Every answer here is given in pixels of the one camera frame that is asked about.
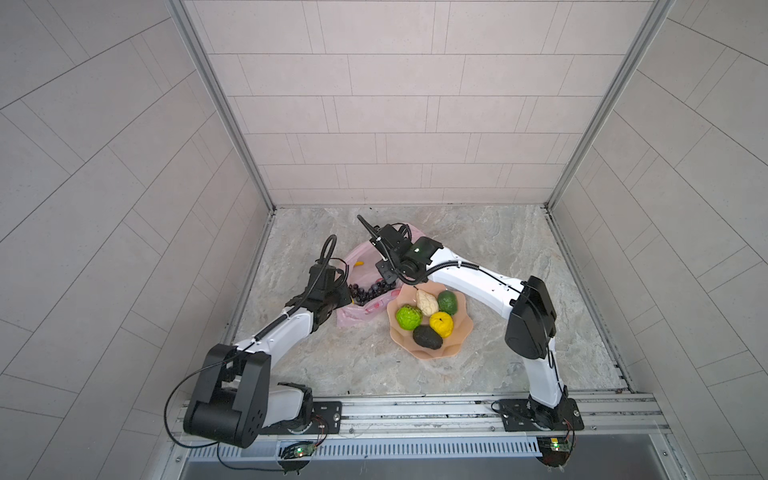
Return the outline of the pink scalloped bowl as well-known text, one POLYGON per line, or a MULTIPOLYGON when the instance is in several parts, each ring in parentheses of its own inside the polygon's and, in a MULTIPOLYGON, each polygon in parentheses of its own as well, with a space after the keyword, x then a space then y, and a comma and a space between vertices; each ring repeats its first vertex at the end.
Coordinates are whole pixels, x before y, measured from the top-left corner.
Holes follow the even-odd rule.
POLYGON ((431 281, 403 286, 387 314, 391 339, 420 360, 457 355, 474 328, 465 295, 431 281))

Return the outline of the pink plastic bag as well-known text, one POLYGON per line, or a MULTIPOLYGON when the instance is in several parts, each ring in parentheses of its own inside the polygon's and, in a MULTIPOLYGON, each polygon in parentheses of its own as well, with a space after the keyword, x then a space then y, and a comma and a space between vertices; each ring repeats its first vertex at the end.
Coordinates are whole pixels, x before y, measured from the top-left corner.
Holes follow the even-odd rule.
MULTIPOLYGON (((379 252, 369 241, 356 246, 344 258, 344 261, 350 267, 347 277, 348 285, 359 284, 361 286, 368 286, 382 279, 376 268, 376 263, 381 259, 382 257, 379 252), (364 265, 355 267, 354 264, 357 261, 363 261, 364 265)), ((358 305, 352 301, 350 305, 337 310, 337 326, 339 328, 350 328, 372 321, 377 315, 384 312, 387 305, 399 295, 403 283, 398 280, 395 284, 396 286, 392 291, 365 305, 358 305)))

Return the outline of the cream fake garlic bulb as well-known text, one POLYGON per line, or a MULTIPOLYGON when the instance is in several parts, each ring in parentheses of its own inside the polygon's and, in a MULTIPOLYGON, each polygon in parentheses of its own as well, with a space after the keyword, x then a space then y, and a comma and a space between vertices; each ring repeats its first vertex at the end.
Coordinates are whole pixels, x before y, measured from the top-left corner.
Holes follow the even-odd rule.
POLYGON ((425 317, 431 317, 440 311, 437 298, 423 290, 416 291, 416 305, 425 317))

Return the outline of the green fake fruit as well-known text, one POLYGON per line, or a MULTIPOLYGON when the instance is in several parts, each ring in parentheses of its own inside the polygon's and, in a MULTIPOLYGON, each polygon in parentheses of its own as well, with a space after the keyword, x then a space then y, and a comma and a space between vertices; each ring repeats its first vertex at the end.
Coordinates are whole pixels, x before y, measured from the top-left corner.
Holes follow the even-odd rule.
POLYGON ((421 325, 423 313, 417 306, 406 304, 396 311, 395 319, 401 329, 413 331, 421 325))

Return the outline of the dark green fake lime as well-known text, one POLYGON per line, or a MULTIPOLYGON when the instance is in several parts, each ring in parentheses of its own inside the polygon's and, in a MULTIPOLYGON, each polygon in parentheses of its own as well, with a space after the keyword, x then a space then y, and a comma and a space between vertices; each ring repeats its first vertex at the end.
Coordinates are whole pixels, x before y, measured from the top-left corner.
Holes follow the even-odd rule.
POLYGON ((437 302, 440 312, 451 316, 458 312, 458 299, 453 291, 444 290, 440 292, 437 296, 437 302))

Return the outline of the yellow fake lemon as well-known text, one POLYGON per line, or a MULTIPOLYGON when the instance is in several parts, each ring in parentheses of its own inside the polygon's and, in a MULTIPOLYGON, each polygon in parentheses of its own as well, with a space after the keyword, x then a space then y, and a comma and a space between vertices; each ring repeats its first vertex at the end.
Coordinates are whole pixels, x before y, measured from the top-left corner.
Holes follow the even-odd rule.
POLYGON ((441 338, 447 338, 453 333, 454 320, 451 315, 439 311, 429 318, 429 326, 441 338))

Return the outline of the dark brown fake fruit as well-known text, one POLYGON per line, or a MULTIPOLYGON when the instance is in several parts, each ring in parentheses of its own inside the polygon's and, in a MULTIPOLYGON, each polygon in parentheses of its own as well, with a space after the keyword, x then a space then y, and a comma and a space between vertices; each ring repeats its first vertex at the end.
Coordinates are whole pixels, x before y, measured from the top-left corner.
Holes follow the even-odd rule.
POLYGON ((413 341, 420 347, 439 350, 443 346, 443 338, 430 326, 419 325, 412 331, 413 341))

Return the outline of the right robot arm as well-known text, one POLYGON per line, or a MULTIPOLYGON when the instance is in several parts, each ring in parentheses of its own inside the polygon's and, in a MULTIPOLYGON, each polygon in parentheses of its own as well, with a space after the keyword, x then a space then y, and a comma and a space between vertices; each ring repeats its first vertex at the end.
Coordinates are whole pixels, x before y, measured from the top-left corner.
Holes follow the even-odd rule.
POLYGON ((535 276, 520 280, 470 262, 441 242, 412 237, 404 223, 370 224, 357 219, 370 235, 381 260, 376 268, 386 281, 416 287, 429 281, 469 296, 506 321, 504 342, 524 359, 528 399, 519 417, 541 430, 584 428, 577 404, 561 379, 555 348, 557 314, 545 282, 535 276))

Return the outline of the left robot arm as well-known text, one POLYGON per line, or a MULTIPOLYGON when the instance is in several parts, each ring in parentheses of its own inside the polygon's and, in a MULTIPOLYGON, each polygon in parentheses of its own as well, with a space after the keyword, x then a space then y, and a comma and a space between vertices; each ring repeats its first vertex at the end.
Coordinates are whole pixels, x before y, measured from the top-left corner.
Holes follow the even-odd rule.
POLYGON ((346 268, 315 264, 309 274, 304 292, 276 320, 249 339, 208 351, 185 413, 185 433, 245 448, 265 428, 302 431, 313 423, 311 388, 275 383, 271 371, 352 299, 346 268))

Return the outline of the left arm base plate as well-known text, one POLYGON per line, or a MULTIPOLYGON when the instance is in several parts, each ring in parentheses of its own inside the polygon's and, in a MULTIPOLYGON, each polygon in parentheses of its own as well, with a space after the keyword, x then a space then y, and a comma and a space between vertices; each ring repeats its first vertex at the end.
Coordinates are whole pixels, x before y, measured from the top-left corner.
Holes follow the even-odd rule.
POLYGON ((341 401, 315 401, 308 415, 301 414, 298 419, 281 421, 264 427, 269 434, 326 435, 338 434, 342 416, 341 401))

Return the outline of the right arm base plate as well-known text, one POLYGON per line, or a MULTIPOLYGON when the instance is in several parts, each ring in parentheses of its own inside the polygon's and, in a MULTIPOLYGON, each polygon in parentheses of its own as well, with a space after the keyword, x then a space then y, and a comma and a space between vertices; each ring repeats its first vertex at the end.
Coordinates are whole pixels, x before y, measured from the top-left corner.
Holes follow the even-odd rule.
POLYGON ((501 399, 492 403, 506 432, 519 431, 581 431, 584 422, 576 401, 567 396, 553 408, 527 399, 501 399))

